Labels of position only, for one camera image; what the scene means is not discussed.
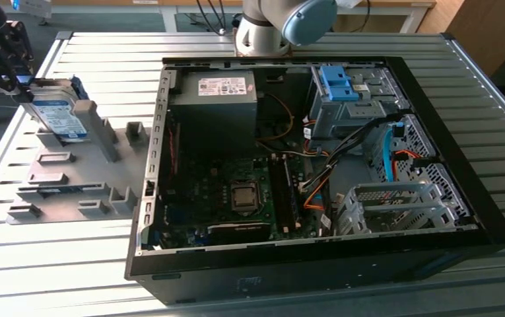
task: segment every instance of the sticker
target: sticker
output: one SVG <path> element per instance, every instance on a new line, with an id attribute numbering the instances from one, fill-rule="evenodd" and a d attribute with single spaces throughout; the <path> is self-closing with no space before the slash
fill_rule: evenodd
<path id="1" fill-rule="evenodd" d="M 311 129 L 305 127 L 303 128 L 303 137 L 305 139 L 310 140 L 311 139 Z"/>
<path id="2" fill-rule="evenodd" d="M 329 219 L 329 217 L 326 217 L 325 214 L 322 214 L 322 216 L 321 216 L 321 223 L 325 225 L 325 227 L 327 229 L 330 229 L 330 219 Z"/>
<path id="3" fill-rule="evenodd" d="M 246 94 L 244 77 L 203 78 L 198 84 L 199 96 Z"/>
<path id="4" fill-rule="evenodd" d="M 72 115 L 72 107 L 65 100 L 36 100 L 32 104 L 37 109 L 40 119 L 57 136 L 69 139 L 86 137 L 86 128 Z"/>
<path id="5" fill-rule="evenodd" d="M 12 0 L 12 8 L 40 18 L 51 18 L 52 4 L 47 0 Z"/>
<path id="6" fill-rule="evenodd" d="M 260 283 L 262 283 L 260 276 L 243 277 L 236 280 L 236 292 L 246 293 L 250 291 L 256 291 Z"/>
<path id="7" fill-rule="evenodd" d="M 351 85 L 355 91 L 369 91 L 367 85 Z"/>

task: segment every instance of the white label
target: white label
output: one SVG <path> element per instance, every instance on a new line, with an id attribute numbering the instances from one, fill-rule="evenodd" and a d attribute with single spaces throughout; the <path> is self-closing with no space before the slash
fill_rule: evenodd
<path id="1" fill-rule="evenodd" d="M 84 126 L 72 115 L 72 107 L 65 100 L 33 100 L 32 104 L 37 109 L 40 119 L 56 135 L 69 139 L 86 137 Z"/>
<path id="2" fill-rule="evenodd" d="M 198 85 L 199 96 L 246 94 L 244 77 L 203 78 Z"/>
<path id="3" fill-rule="evenodd" d="M 430 7 L 431 4 L 430 3 L 411 3 L 410 6 L 411 7 Z"/>
<path id="4" fill-rule="evenodd" d="M 135 5 L 158 5 L 156 0 L 132 0 L 132 4 Z"/>
<path id="5" fill-rule="evenodd" d="M 311 129 L 305 127 L 303 128 L 303 137 L 305 139 L 310 140 L 311 139 Z"/>
<path id="6" fill-rule="evenodd" d="M 329 217 L 326 217 L 325 214 L 322 214 L 322 216 L 321 216 L 321 223 L 325 225 L 325 227 L 327 229 L 330 229 L 330 219 L 329 219 Z"/>
<path id="7" fill-rule="evenodd" d="M 355 91 L 369 91 L 367 85 L 351 85 Z"/>
<path id="8" fill-rule="evenodd" d="M 363 0 L 337 0 L 337 5 L 341 8 L 351 9 L 354 8 Z"/>
<path id="9" fill-rule="evenodd" d="M 51 18 L 52 4 L 49 0 L 12 0 L 15 10 L 40 18 Z"/>

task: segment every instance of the black cable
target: black cable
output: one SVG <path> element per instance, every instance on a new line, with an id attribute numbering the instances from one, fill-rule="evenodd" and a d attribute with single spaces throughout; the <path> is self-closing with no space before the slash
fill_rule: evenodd
<path id="1" fill-rule="evenodd" d="M 367 122 L 363 126 L 361 126 L 350 135 L 342 140 L 334 150 L 330 152 L 329 157 L 326 159 L 325 165 L 326 167 L 315 174 L 315 176 L 307 180 L 302 187 L 310 187 L 317 180 L 319 180 L 327 173 L 333 172 L 334 166 L 338 164 L 338 156 L 341 154 L 347 153 L 354 147 L 357 147 L 365 140 L 369 132 L 377 127 L 378 125 L 395 122 L 401 119 L 402 114 L 390 114 L 383 118 L 373 119 Z"/>
<path id="2" fill-rule="evenodd" d="M 363 24 L 358 28 L 351 30 L 350 33 L 351 32 L 362 32 L 363 28 L 366 27 L 366 24 L 367 24 L 367 21 L 369 21 L 369 16 L 371 14 L 371 3 L 369 2 L 369 0 L 366 0 L 366 2 L 367 2 L 367 12 L 366 12 L 366 17 L 363 18 Z"/>
<path id="3" fill-rule="evenodd" d="M 223 15 L 223 29 L 227 30 L 227 17 L 224 16 L 223 0 L 219 0 L 220 14 Z"/>
<path id="4" fill-rule="evenodd" d="M 219 15 L 216 14 L 216 9 L 215 9 L 215 6 L 214 6 L 211 0 L 207 0 L 207 2 L 208 2 L 208 6 L 211 7 L 211 10 L 214 11 L 214 14 L 215 14 L 216 20 L 219 21 L 219 24 L 220 24 L 220 27 L 224 28 L 224 24 L 223 24 L 223 22 L 222 22 L 222 20 L 220 20 Z"/>
<path id="5" fill-rule="evenodd" d="M 183 15 L 186 15 L 186 17 L 190 19 L 190 21 L 192 22 L 192 24 L 195 24 L 195 25 L 203 27 L 207 31 L 210 31 L 208 26 L 207 26 L 203 22 L 195 20 L 195 19 L 192 18 L 192 16 L 188 15 L 187 13 L 184 13 Z"/>
<path id="6" fill-rule="evenodd" d="M 203 19 L 204 19 L 204 21 L 206 21 L 207 27 L 211 29 L 211 31 L 215 32 L 215 34 L 216 34 L 218 36 L 222 36 L 222 34 L 219 33 L 219 31 L 211 26 L 211 23 L 208 23 L 208 20 L 207 20 L 207 17 L 206 17 L 206 13 L 203 12 L 203 8 L 200 7 L 199 0 L 195 0 L 195 2 L 198 3 L 200 16 L 203 17 Z"/>

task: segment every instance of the aluminum table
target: aluminum table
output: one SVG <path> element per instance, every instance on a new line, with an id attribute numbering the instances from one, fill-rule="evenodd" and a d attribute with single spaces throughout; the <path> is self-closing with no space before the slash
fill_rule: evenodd
<path id="1" fill-rule="evenodd" d="M 439 35 L 329 34 L 295 54 L 405 58 L 505 214 L 505 99 L 458 44 Z M 231 39 L 207 33 L 60 33 L 39 76 L 75 74 L 114 126 L 148 125 L 162 58 L 231 55 Z M 5 224 L 40 146 L 36 127 L 19 109 L 0 141 L 0 312 L 8 316 L 505 316 L 505 250 L 419 282 L 166 307 L 123 278 L 130 220 Z"/>

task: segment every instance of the power supply label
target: power supply label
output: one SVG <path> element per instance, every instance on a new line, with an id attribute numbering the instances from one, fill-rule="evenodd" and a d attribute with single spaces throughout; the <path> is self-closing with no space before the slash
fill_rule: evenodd
<path id="1" fill-rule="evenodd" d="M 203 78 L 198 85 L 199 96 L 230 96 L 247 93 L 244 77 Z"/>
<path id="2" fill-rule="evenodd" d="M 82 139 L 87 131 L 82 122 L 72 114 L 71 104 L 65 100 L 35 100 L 40 119 L 51 131 L 65 139 Z"/>

